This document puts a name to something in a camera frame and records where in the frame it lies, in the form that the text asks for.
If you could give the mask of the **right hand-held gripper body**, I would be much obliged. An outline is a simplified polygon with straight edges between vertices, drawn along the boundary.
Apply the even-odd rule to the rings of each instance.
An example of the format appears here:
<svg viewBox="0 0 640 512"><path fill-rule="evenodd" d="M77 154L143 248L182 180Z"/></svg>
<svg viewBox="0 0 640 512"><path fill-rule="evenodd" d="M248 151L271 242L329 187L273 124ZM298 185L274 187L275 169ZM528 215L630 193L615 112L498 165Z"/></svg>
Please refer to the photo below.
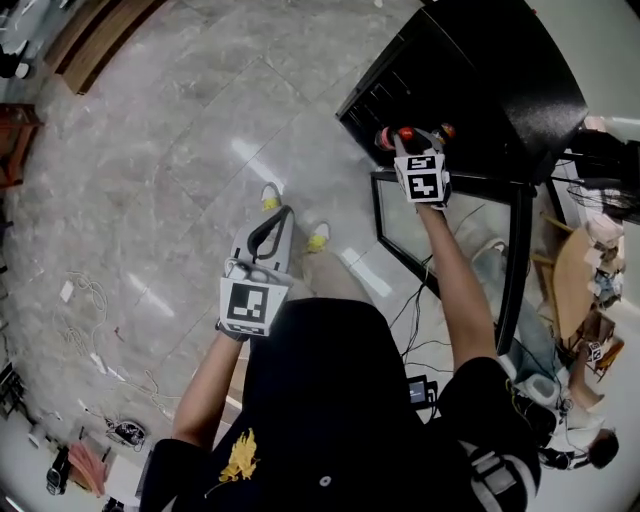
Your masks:
<svg viewBox="0 0 640 512"><path fill-rule="evenodd" d="M446 205L451 184L445 168L445 156L434 149L420 155L399 155L394 158L398 182L410 203Z"/></svg>

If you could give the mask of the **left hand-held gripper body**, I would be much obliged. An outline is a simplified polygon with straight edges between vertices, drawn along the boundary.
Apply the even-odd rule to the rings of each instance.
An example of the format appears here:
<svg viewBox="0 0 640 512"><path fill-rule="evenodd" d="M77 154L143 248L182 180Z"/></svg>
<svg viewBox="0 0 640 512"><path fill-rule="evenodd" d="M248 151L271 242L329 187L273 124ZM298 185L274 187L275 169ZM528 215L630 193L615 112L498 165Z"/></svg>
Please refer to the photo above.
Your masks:
<svg viewBox="0 0 640 512"><path fill-rule="evenodd" d="M287 274L228 258L220 280L219 325L228 334L269 336L292 286Z"/></svg>

